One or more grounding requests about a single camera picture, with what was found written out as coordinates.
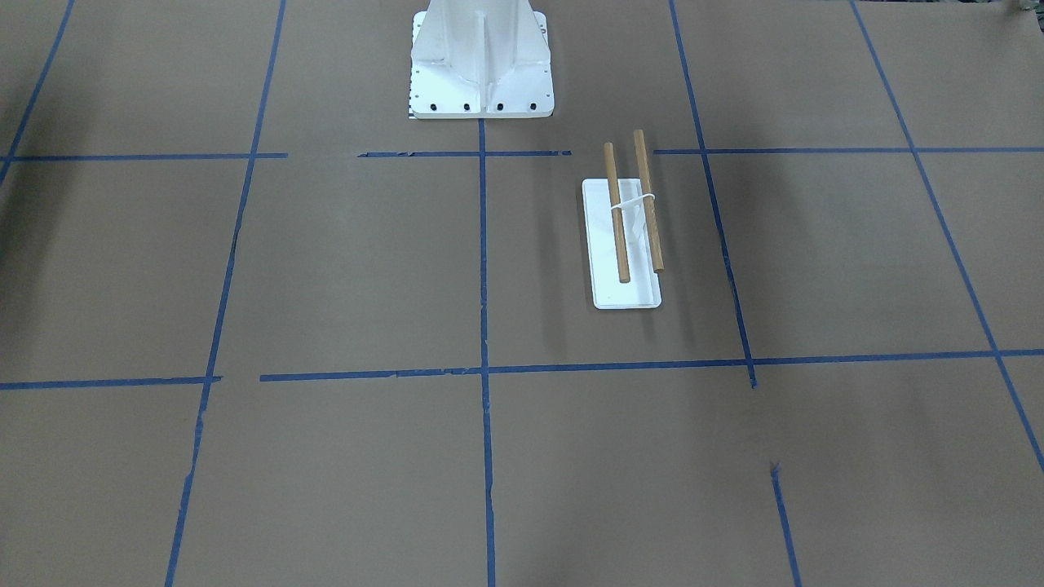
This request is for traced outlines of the white wooden towel rack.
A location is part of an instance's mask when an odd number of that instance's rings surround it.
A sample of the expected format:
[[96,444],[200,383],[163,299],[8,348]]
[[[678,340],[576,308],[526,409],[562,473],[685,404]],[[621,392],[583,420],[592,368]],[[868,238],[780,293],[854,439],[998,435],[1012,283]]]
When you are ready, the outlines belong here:
[[606,143],[606,177],[582,181],[586,256],[597,311],[651,311],[662,304],[665,263],[648,139],[644,130],[635,130],[633,140],[636,178],[619,175],[614,145]]

